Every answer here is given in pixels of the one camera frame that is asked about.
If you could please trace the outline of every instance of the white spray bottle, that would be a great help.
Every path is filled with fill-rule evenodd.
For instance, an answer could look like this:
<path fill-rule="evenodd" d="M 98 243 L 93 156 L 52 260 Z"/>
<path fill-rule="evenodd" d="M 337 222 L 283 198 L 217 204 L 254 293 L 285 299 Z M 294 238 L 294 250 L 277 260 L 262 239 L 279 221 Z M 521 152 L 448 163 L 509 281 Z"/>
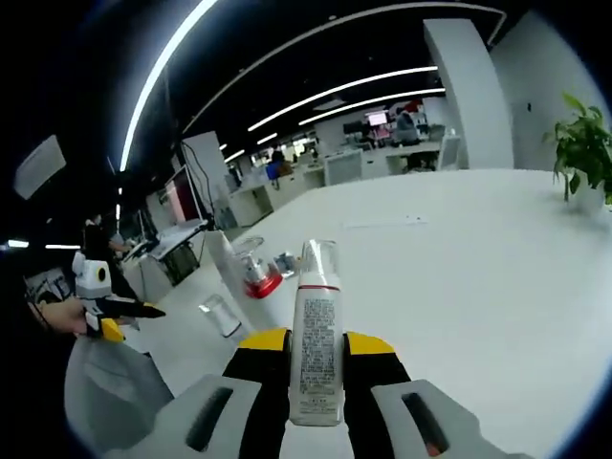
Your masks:
<path fill-rule="evenodd" d="M 342 419 L 342 320 L 338 248 L 304 243 L 295 297 L 289 418 L 297 426 Z"/>

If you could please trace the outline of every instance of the white flower pot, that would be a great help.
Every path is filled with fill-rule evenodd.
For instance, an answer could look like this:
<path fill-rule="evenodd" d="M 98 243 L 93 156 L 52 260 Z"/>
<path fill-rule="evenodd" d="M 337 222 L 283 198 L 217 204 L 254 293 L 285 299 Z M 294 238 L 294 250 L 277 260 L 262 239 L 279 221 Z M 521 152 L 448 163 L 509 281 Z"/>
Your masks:
<path fill-rule="evenodd" d="M 601 182 L 597 188 L 593 189 L 589 185 L 586 173 L 581 170 L 577 172 L 580 177 L 580 185 L 574 196 L 576 208 L 585 215 L 597 215 L 603 209 L 603 204 L 605 204 L 603 182 Z"/>

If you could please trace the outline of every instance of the bottle label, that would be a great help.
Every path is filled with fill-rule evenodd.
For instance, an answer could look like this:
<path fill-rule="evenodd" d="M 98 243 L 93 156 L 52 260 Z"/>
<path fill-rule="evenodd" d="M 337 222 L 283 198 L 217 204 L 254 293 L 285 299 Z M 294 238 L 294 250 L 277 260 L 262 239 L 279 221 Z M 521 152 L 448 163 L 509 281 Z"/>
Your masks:
<path fill-rule="evenodd" d="M 328 297 L 304 298 L 303 341 L 299 378 L 299 411 L 309 414 L 334 414 L 338 410 L 336 400 L 337 331 L 335 296 L 337 291 L 327 291 Z"/>

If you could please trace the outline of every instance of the potted plant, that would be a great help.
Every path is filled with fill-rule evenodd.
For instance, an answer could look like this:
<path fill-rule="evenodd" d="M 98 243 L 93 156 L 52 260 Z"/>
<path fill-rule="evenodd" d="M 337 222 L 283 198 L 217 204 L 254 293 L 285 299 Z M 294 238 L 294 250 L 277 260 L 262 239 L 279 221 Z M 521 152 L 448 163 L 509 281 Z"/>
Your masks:
<path fill-rule="evenodd" d="M 558 121 L 555 131 L 545 134 L 546 141 L 557 143 L 555 177 L 563 176 L 565 201 L 576 195 L 580 211 L 593 214 L 603 204 L 612 204 L 612 134 L 603 127 L 598 107 L 585 108 L 579 100 L 563 93 L 565 103 L 576 118 Z"/>

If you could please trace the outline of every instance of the human hand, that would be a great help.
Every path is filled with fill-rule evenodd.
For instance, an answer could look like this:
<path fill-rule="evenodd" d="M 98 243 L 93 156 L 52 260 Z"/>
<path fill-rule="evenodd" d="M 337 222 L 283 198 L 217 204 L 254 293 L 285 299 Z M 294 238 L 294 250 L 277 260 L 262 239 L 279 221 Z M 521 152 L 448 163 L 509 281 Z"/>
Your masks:
<path fill-rule="evenodd" d="M 43 302 L 34 307 L 37 307 L 47 324 L 56 332 L 87 334 L 85 309 L 77 297 L 71 296 L 59 303 Z"/>

